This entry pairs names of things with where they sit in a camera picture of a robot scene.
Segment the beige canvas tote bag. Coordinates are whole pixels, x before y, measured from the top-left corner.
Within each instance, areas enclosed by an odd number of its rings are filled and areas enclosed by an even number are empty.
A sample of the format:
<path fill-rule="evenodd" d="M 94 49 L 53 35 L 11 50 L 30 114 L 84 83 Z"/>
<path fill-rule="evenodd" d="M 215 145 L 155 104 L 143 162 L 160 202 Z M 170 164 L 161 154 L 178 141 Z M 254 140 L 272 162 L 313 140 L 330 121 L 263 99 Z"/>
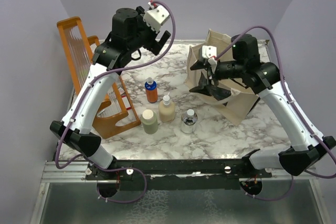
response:
<path fill-rule="evenodd" d="M 190 46 L 187 58 L 187 77 L 184 83 L 192 89 L 206 82 L 206 70 L 190 70 L 199 58 L 199 49 L 202 46 L 214 46 L 217 52 L 222 52 L 231 43 L 231 37 L 209 30 L 205 42 L 196 46 Z M 221 80 L 210 96 L 195 93 L 196 97 L 204 103 L 211 105 L 221 115 L 235 126 L 241 124 L 248 113 L 255 107 L 259 96 L 252 89 L 244 88 L 241 79 Z"/>

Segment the silver chrome bottle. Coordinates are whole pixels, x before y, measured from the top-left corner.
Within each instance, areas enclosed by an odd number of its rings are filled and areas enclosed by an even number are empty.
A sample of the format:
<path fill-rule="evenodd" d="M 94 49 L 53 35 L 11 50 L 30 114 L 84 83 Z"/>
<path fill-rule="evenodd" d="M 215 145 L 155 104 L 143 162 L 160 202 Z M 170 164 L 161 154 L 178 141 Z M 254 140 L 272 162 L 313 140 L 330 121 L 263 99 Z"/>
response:
<path fill-rule="evenodd" d="M 181 116 L 181 131 L 190 134 L 196 129 L 198 116 L 193 109 L 188 109 Z"/>

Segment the orange bottle blue cap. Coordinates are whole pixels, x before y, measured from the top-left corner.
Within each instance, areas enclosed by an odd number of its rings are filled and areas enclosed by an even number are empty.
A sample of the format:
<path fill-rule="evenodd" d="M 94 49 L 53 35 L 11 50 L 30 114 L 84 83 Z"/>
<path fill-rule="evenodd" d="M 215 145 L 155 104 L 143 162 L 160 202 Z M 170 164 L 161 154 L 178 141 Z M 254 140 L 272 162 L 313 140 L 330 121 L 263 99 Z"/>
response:
<path fill-rule="evenodd" d="M 157 83 L 151 77 L 147 78 L 145 82 L 145 91 L 147 101 L 150 103 L 156 103 L 158 100 Z"/>

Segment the green bottle cream lid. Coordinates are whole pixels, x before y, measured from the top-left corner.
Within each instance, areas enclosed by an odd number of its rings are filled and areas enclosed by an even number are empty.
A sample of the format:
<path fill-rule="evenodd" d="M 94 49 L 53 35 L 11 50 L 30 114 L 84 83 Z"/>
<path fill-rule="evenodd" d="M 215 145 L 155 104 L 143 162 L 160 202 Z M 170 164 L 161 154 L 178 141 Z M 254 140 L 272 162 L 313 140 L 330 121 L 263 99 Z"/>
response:
<path fill-rule="evenodd" d="M 159 127 L 157 120 L 157 115 L 154 111 L 146 109 L 142 112 L 141 122 L 145 133 L 154 134 L 157 132 Z"/>

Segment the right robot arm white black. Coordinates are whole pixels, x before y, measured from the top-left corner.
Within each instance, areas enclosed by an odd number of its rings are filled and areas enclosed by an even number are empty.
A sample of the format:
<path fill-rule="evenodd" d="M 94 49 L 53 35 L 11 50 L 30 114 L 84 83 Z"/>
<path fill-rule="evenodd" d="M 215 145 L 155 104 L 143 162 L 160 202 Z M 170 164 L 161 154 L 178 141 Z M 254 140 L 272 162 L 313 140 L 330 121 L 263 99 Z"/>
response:
<path fill-rule="evenodd" d="M 308 119 L 290 93 L 279 68 L 271 62 L 260 60 L 257 39 L 250 35 L 236 35 L 228 46 L 232 50 L 231 61 L 216 58 L 217 48 L 202 46 L 199 57 L 190 70 L 204 69 L 204 82 L 191 88 L 191 92 L 213 96 L 219 81 L 242 79 L 272 110 L 290 140 L 290 147 L 283 151 L 256 150 L 247 155 L 241 164 L 246 177 L 254 177 L 260 169 L 284 169 L 292 176 L 307 172 L 335 147 L 333 136 L 325 136 Z"/>

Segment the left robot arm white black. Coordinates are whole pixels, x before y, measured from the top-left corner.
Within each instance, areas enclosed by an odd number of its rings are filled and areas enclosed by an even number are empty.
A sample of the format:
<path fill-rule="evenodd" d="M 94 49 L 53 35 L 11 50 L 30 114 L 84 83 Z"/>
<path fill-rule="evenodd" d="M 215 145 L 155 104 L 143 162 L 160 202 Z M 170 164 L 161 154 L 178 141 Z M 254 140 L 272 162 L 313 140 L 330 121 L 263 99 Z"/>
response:
<path fill-rule="evenodd" d="M 167 40 L 173 41 L 175 31 L 165 31 L 156 40 L 161 27 L 168 20 L 174 20 L 169 7 L 161 1 L 149 2 L 149 9 L 120 8 L 112 18 L 112 30 L 96 49 L 88 76 L 72 107 L 61 121 L 52 121 L 50 130 L 80 155 L 98 166 L 98 173 L 104 179 L 115 175 L 115 157 L 101 145 L 101 137 L 92 133 L 92 124 L 100 104 L 123 71 L 129 70 L 132 54 L 141 48 L 148 50 L 160 60 Z"/>

